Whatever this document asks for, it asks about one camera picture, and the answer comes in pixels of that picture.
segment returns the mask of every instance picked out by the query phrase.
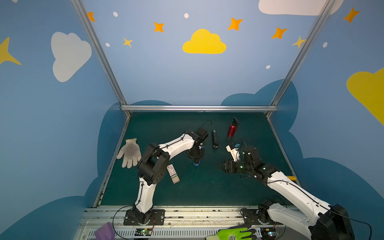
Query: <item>red bottle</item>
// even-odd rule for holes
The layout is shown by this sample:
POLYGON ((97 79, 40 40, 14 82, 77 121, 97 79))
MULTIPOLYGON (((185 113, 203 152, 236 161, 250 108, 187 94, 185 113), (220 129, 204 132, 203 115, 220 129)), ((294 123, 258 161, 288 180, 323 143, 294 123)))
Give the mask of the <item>red bottle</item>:
POLYGON ((239 125, 239 121, 237 120, 237 118, 233 118, 233 122, 231 123, 231 125, 229 125, 229 129, 227 133, 229 137, 233 137, 233 135, 235 134, 237 125, 239 125))

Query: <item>white cloud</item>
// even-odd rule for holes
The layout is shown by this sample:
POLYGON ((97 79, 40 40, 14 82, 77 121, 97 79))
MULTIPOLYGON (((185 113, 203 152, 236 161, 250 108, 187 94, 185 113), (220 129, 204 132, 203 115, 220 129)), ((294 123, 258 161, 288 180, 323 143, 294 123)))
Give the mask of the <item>white cloud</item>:
MULTIPOLYGON (((336 12, 344 0, 336 0, 331 14, 336 12)), ((326 0, 260 0, 259 9, 265 14, 289 14, 317 16, 326 0)))
POLYGON ((53 74, 60 82, 68 81, 91 57, 91 45, 76 34, 56 32, 52 35, 51 47, 56 61, 53 74))

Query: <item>white glove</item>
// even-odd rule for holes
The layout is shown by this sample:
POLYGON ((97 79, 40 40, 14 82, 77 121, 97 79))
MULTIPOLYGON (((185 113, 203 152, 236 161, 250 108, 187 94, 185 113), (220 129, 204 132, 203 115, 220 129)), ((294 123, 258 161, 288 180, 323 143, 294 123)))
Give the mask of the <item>white glove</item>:
POLYGON ((125 140, 125 145, 119 151, 117 159, 120 159, 123 155, 122 167, 131 168, 137 165, 137 162, 141 159, 140 147, 136 143, 137 138, 125 140))

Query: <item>blue wall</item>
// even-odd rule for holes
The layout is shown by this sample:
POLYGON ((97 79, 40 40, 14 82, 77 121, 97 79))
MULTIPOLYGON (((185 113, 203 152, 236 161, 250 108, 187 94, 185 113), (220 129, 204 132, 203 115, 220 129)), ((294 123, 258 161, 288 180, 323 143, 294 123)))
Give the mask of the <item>blue wall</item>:
POLYGON ((305 39, 316 19, 305 12, 265 14, 253 0, 84 0, 84 5, 93 12, 92 24, 128 104, 269 105, 278 87, 260 101, 249 95, 285 77, 299 50, 293 44, 299 36, 305 39), (228 30, 231 18, 243 19, 238 31, 228 30), (164 23, 163 32, 154 31, 154 22, 164 23), (272 39, 277 27, 287 30, 272 39), (201 28, 218 34, 225 52, 184 52, 183 44, 201 28), (123 45, 124 38, 132 40, 131 47, 123 45))
POLYGON ((66 82, 53 74, 54 33, 89 42, 70 0, 2 1, 0 22, 0 239, 71 239, 126 117, 93 49, 66 82))
MULTIPOLYGON (((302 186, 370 223, 374 240, 384 239, 384 125, 346 83, 356 72, 384 68, 383 9, 380 0, 345 0, 271 115, 302 186), (360 13, 349 23, 343 19, 352 8, 360 13)), ((353 227, 356 239, 368 238, 367 226, 353 227)))

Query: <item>green glove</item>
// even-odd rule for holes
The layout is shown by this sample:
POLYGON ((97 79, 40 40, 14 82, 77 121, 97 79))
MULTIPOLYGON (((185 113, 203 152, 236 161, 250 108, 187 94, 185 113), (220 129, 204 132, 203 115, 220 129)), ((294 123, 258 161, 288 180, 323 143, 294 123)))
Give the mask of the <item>green glove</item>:
POLYGON ((252 225, 246 223, 239 226, 220 230, 216 235, 207 236, 206 240, 256 240, 256 230, 249 229, 252 225))

